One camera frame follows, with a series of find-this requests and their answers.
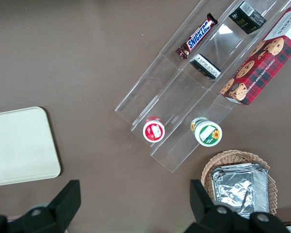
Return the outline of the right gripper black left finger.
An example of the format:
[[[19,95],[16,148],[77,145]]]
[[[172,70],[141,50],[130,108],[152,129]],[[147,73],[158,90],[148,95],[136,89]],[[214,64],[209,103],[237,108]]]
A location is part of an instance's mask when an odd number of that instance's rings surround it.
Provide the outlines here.
[[[80,181],[70,180],[46,207],[35,207],[13,221],[0,215],[0,233],[63,233],[80,206]]]

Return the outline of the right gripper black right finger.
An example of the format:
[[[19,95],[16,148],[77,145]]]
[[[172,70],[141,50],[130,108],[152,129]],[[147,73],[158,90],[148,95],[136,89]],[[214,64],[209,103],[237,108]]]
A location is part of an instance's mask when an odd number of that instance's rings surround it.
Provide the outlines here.
[[[254,212],[249,219],[230,208],[215,205],[200,180],[190,180],[190,205],[195,217],[187,233],[288,233],[286,225],[272,214]]]

